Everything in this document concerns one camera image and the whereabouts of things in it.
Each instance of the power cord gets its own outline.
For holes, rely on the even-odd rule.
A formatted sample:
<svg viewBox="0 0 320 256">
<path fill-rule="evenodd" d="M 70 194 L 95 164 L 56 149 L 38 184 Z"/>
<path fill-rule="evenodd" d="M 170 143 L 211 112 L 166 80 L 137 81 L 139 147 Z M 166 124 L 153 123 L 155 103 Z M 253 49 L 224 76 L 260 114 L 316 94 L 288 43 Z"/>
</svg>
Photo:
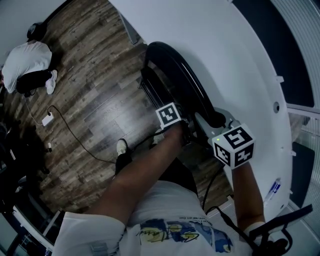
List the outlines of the power cord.
<svg viewBox="0 0 320 256">
<path fill-rule="evenodd" d="M 250 245 L 252 250 L 257 250 L 259 247 L 256 245 L 240 228 L 238 228 L 233 221 L 229 218 L 228 215 L 226 215 L 218 206 L 212 206 L 209 208 L 209 210 L 206 211 L 205 214 L 208 214 L 213 209 L 217 209 L 220 213 L 222 219 L 224 220 L 225 224 L 227 224 L 229 227 L 231 227 L 234 231 L 236 231 L 247 243 Z"/>
<path fill-rule="evenodd" d="M 25 100 L 26 107 L 28 108 L 29 114 L 30 114 L 30 116 L 32 117 L 33 121 L 36 123 L 37 126 L 42 126 L 42 124 L 37 123 L 37 121 L 36 121 L 36 120 L 34 119 L 34 117 L 32 116 L 32 114 L 31 114 L 31 112 L 30 112 L 30 109 L 29 109 L 29 106 L 28 106 L 28 103 L 27 103 L 27 99 L 26 99 L 26 97 L 25 97 L 24 95 L 23 95 L 23 97 L 24 97 L 24 100 Z"/>
<path fill-rule="evenodd" d="M 50 112 L 49 112 L 49 109 L 50 108 L 54 108 L 58 113 L 59 115 L 61 116 L 62 120 L 64 121 L 66 127 L 68 128 L 68 130 L 70 131 L 70 133 L 73 135 L 73 137 L 79 142 L 79 144 L 83 147 L 83 149 L 90 155 L 92 156 L 94 159 L 98 160 L 98 161 L 102 161 L 102 162 L 105 162 L 105 163 L 109 163 L 109 164 L 116 164 L 115 162 L 112 162 L 112 161 L 107 161 L 107 160 L 102 160 L 102 159 L 99 159 L 97 157 L 95 157 L 93 154 L 91 154 L 86 148 L 85 146 L 81 143 L 81 141 L 76 137 L 76 135 L 72 132 L 72 130 L 70 129 L 67 121 L 64 119 L 63 115 L 61 114 L 61 112 L 59 111 L 59 109 L 57 109 L 54 105 L 51 105 L 48 107 L 47 109 L 47 112 L 48 112 L 48 116 L 51 116 Z"/>
</svg>

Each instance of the sneaker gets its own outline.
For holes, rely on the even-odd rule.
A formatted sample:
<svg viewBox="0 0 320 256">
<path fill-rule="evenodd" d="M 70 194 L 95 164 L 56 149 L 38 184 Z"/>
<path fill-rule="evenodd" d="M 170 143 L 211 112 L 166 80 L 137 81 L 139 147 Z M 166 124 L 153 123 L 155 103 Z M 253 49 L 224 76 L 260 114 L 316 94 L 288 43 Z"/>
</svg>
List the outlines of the sneaker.
<svg viewBox="0 0 320 256">
<path fill-rule="evenodd" d="M 161 131 L 162 131 L 162 129 L 159 129 L 159 130 L 157 130 L 155 133 L 157 134 L 157 133 L 159 133 L 159 132 L 161 132 Z M 158 143 L 159 143 L 160 141 L 162 141 L 164 138 L 165 138 L 165 136 L 164 136 L 163 133 L 154 136 L 154 137 L 153 137 L 153 142 L 152 142 L 151 145 L 158 144 Z"/>
<path fill-rule="evenodd" d="M 51 74 L 52 74 L 51 79 L 56 81 L 57 78 L 58 78 L 58 71 L 54 69 L 54 70 L 51 71 Z"/>
<path fill-rule="evenodd" d="M 56 88 L 56 81 L 50 78 L 48 81 L 45 82 L 45 87 L 46 87 L 46 93 L 48 95 L 53 94 Z"/>
<path fill-rule="evenodd" d="M 128 151 L 128 144 L 125 139 L 121 138 L 118 140 L 116 144 L 116 152 L 118 153 L 118 156 L 126 153 Z"/>
</svg>

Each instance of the white shirt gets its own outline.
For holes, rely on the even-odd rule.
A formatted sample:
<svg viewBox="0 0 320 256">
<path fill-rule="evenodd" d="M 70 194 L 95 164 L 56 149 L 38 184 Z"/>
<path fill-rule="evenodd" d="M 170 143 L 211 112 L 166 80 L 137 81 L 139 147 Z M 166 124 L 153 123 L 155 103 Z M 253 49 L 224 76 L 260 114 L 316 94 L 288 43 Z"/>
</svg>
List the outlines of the white shirt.
<svg viewBox="0 0 320 256">
<path fill-rule="evenodd" d="M 23 75 L 46 70 L 51 62 L 52 52 L 42 42 L 27 42 L 14 48 L 7 57 L 3 68 L 3 83 L 9 93 L 17 86 L 17 79 Z"/>
<path fill-rule="evenodd" d="M 102 215 L 67 212 L 53 256 L 250 255 L 249 245 L 215 229 L 195 193 L 158 181 L 125 226 Z"/>
</svg>

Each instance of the forearm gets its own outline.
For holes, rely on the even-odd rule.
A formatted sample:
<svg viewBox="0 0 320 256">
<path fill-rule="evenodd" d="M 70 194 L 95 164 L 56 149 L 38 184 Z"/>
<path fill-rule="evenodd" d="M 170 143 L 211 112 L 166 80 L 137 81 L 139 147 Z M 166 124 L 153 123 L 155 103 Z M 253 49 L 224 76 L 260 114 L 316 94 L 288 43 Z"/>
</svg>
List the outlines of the forearm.
<svg viewBox="0 0 320 256">
<path fill-rule="evenodd" d="M 238 227 L 245 230 L 256 222 L 264 222 L 264 204 L 250 164 L 232 171 L 234 205 Z"/>
<path fill-rule="evenodd" d="M 126 224 L 138 201 L 157 182 L 181 148 L 179 137 L 166 137 L 123 168 L 88 214 L 106 215 Z"/>
</svg>

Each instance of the white panel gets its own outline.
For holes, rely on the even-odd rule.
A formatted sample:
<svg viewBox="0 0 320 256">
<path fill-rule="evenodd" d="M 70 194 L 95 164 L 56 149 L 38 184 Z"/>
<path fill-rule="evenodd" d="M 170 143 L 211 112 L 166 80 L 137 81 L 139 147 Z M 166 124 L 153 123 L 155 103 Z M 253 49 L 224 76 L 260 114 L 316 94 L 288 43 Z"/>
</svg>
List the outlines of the white panel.
<svg viewBox="0 0 320 256">
<path fill-rule="evenodd" d="M 18 233 L 0 213 L 0 247 L 7 251 Z"/>
<path fill-rule="evenodd" d="M 292 210 L 286 207 L 280 215 L 289 214 Z M 319 239 L 313 234 L 303 220 L 287 228 L 293 239 L 292 248 L 286 256 L 316 256 L 320 253 Z M 272 234 L 274 241 L 285 238 L 281 231 Z"/>
<path fill-rule="evenodd" d="M 26 250 L 21 246 L 18 245 L 18 247 L 14 251 L 14 256 L 29 256 L 29 254 L 26 252 Z"/>
</svg>

